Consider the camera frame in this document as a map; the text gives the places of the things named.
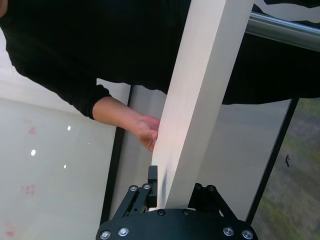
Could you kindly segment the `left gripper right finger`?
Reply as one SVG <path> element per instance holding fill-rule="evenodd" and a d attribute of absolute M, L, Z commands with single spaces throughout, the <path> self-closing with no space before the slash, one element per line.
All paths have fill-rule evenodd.
<path fill-rule="evenodd" d="M 200 183 L 196 183 L 187 207 L 198 212 L 219 215 L 232 221 L 238 219 L 217 188 L 211 184 L 202 186 Z"/>

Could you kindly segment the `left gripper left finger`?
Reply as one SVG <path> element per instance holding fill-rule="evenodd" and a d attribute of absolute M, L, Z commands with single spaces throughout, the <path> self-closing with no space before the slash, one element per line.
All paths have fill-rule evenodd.
<path fill-rule="evenodd" d="M 158 167 L 148 167 L 147 183 L 142 186 L 131 185 L 116 211 L 117 218 L 143 214 L 157 207 Z"/>

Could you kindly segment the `person's right hand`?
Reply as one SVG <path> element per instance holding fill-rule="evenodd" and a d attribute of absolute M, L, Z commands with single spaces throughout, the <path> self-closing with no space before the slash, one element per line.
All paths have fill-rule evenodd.
<path fill-rule="evenodd" d="M 150 152 L 154 151 L 158 139 L 160 120 L 156 117 L 143 115 L 135 124 L 134 135 Z"/>

